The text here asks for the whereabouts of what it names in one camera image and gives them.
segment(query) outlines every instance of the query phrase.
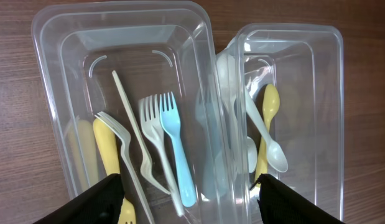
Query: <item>fork handle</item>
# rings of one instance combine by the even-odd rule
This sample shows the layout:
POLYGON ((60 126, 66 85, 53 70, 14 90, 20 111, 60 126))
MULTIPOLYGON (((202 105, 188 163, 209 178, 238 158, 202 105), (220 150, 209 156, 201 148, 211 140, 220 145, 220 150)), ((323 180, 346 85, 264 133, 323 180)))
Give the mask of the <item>fork handle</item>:
POLYGON ((134 184, 134 187, 136 188, 138 197, 139 197, 140 202, 142 204, 142 207, 143 207, 143 209, 145 211, 145 214, 147 215, 149 223, 150 224, 155 224, 154 217, 152 216, 152 212, 151 212, 151 209, 149 208, 149 204, 148 204, 147 198, 146 198, 146 196, 144 194, 144 191, 142 189, 141 183, 138 180, 136 171, 134 170, 134 168, 132 166, 132 163, 131 163, 129 155, 126 156, 126 153, 123 153, 124 149, 125 149, 125 145, 122 144, 122 146, 121 146, 121 152, 122 152, 121 156, 122 156, 122 159, 123 159, 126 167, 128 168, 131 180, 132 180, 132 182, 134 184))
POLYGON ((162 162, 162 167, 163 167, 166 181, 169 185, 169 191, 172 196, 175 211, 177 212, 177 215, 181 217, 184 215, 184 207, 181 201, 179 189, 177 188, 177 183, 174 179, 172 167, 170 166, 170 162, 166 155, 165 146, 164 144, 159 144, 155 146, 159 152, 160 160, 162 162))
POLYGON ((197 195, 180 136, 172 137, 172 143, 181 201, 185 207, 191 207, 197 202, 197 195))

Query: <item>clear plastic fork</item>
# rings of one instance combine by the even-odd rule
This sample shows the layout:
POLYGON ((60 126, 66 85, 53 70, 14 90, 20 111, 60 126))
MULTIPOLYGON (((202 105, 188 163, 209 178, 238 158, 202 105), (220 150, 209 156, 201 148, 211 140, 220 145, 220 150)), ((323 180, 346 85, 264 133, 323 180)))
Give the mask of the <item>clear plastic fork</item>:
POLYGON ((129 145, 131 136, 129 131, 124 128, 119 122, 117 122, 114 118, 112 118, 110 115, 106 114, 105 112, 99 112, 98 115, 95 115, 98 119, 100 119, 104 124, 107 125, 107 127, 113 131, 115 135, 121 140, 122 146, 120 149, 120 154, 122 156, 122 159, 124 163, 126 164, 126 167, 128 168, 128 171, 130 173, 132 182, 134 183, 134 187, 136 188, 138 197, 140 198, 140 201, 142 203, 142 207, 144 208, 144 211, 147 215, 147 218, 149 220, 150 224, 154 224, 154 217, 152 216, 151 210, 148 205, 147 198, 144 194, 144 191, 142 190, 140 181, 138 180, 136 171, 134 170, 130 155, 129 155, 129 145))
POLYGON ((204 96, 201 96, 200 91, 198 91, 195 101, 195 119, 205 131, 209 132, 209 136, 205 136, 206 161, 203 167, 203 193, 207 199, 214 199, 217 194, 222 197, 228 190, 228 178, 225 174, 226 167, 223 159, 225 155, 222 151, 223 147, 209 89, 206 89, 204 96))

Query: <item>plastic spoon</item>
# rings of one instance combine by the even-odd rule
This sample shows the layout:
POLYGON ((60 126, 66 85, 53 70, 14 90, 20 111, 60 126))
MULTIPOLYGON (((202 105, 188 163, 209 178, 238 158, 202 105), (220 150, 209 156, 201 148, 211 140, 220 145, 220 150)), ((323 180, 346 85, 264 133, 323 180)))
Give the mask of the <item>plastic spoon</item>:
POLYGON ((69 126, 67 136, 82 191, 98 183, 97 155, 93 126, 89 121, 76 118, 77 135, 69 126))
POLYGON ((256 144, 254 143, 253 139, 249 136, 248 136, 248 139, 246 140, 246 147, 248 149, 249 173, 253 173, 254 168, 256 168, 256 164, 257 164, 257 160, 258 160, 257 148, 256 148, 256 144))
MULTIPOLYGON (((274 85, 269 84, 264 92, 264 101, 262 102, 262 116, 264 118, 264 124, 266 125, 267 131, 269 132, 271 120, 279 110, 279 94, 274 85)), ((256 175, 254 180, 259 178, 260 174, 268 173, 268 163, 266 154, 266 142, 264 138, 261 138, 259 157, 257 159, 256 175)))
POLYGON ((261 136, 267 143, 267 161, 278 172, 286 172, 288 169, 287 160, 281 146, 274 141, 269 135, 264 122, 261 119, 259 111, 254 104, 254 101, 249 95, 248 90, 244 89, 244 97, 246 102, 246 112, 252 119, 254 125, 258 128, 261 136))

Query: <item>plastic fork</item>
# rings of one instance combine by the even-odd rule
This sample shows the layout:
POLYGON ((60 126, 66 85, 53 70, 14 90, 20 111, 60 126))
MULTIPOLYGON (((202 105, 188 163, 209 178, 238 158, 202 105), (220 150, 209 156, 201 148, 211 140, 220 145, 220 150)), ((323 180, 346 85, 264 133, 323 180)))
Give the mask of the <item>plastic fork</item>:
POLYGON ((124 128, 119 122, 117 122, 114 118, 112 118, 110 115, 106 114, 105 112, 99 112, 98 115, 96 115, 96 117, 100 119, 104 124, 106 124, 110 128, 110 130, 112 130, 113 133, 117 135, 117 137, 121 140, 122 146, 120 149, 120 154, 122 156, 124 163, 126 164, 126 167, 129 170, 131 179, 134 183, 134 187, 136 188, 138 197, 140 198, 142 207, 144 208, 144 211, 147 215, 149 223, 154 224, 155 223, 154 217, 152 216, 151 210, 149 208, 147 198, 144 194, 144 191, 142 190, 136 171, 134 170, 131 164, 130 155, 129 155, 129 145, 130 145, 131 136, 129 131, 127 131, 126 128, 124 128))
POLYGON ((170 99, 170 93, 163 94, 163 101, 162 95, 160 96, 160 123, 162 124, 164 131, 172 139, 181 201, 185 207, 191 207, 197 202, 197 195, 187 158, 185 157, 184 149, 182 147, 179 111, 177 109, 177 104, 175 103, 173 92, 171 95, 172 97, 170 99))
POLYGON ((205 131, 209 131, 210 133, 210 135, 205 138, 206 161, 205 166, 203 167, 203 193, 207 199, 211 200, 217 197, 217 193, 222 197, 227 192, 228 179, 225 175, 226 167, 223 160, 224 155, 209 89, 206 89, 205 91, 205 104, 203 103, 203 97, 201 97, 200 91, 198 91, 195 101, 195 119, 205 131), (206 125, 206 111, 209 127, 206 125))
POLYGON ((128 117, 130 119, 130 123, 134 130, 134 134, 136 134, 138 143, 140 144, 140 148, 142 152, 142 163, 140 168, 141 175, 143 178, 148 180, 148 182, 150 182, 157 189, 163 191, 166 194, 170 194, 170 192, 165 187, 163 187, 152 175, 152 158, 148 152, 147 146, 145 145, 144 139, 142 138, 140 129, 138 128, 138 124, 137 124, 136 118, 134 117, 134 113, 132 112, 132 108, 128 100, 128 97, 126 95, 126 92, 123 89, 122 83, 120 82, 120 79, 116 71, 112 71, 112 76, 115 81, 116 88, 118 88, 120 98, 122 99, 124 109, 126 109, 126 113, 128 114, 128 117))
POLYGON ((139 100, 138 108, 140 111, 142 133, 144 133, 145 137, 153 143, 159 153, 175 210, 177 215, 181 217, 184 215, 184 207, 182 206, 179 189, 177 188, 172 168, 166 156, 164 132, 160 125, 157 95, 151 95, 139 100))

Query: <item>yellow plastic spoon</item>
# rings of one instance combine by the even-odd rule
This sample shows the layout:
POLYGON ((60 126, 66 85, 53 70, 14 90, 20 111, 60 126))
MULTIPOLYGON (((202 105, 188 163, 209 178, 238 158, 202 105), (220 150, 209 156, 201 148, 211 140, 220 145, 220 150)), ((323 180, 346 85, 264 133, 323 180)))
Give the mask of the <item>yellow plastic spoon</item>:
POLYGON ((68 128, 68 138, 70 143, 70 148, 72 149, 73 161, 75 163, 76 171, 79 176, 79 181, 81 185, 82 191, 87 190, 92 185, 98 183, 98 168, 97 168, 97 155, 95 148, 95 139, 93 133, 93 126, 90 122, 82 119, 77 119, 77 133, 79 137, 79 141, 77 140, 77 136, 75 134, 75 130, 73 126, 68 128))
MULTIPOLYGON (((115 134, 99 119, 93 122, 95 139, 98 150, 105 167, 106 175, 120 174, 118 150, 116 147, 115 134)), ((118 224, 136 224, 136 212, 134 206, 123 198, 118 224)))
MULTIPOLYGON (((279 110, 278 91, 273 84, 268 84, 264 92, 264 100, 262 102, 262 116, 264 117, 264 124, 266 125, 268 132, 271 125, 271 120, 274 118, 278 110, 279 110)), ((254 180, 257 180, 260 174, 266 174, 266 173, 268 173, 266 142, 264 138, 261 137, 259 156, 257 158, 256 175, 254 176, 254 180)))

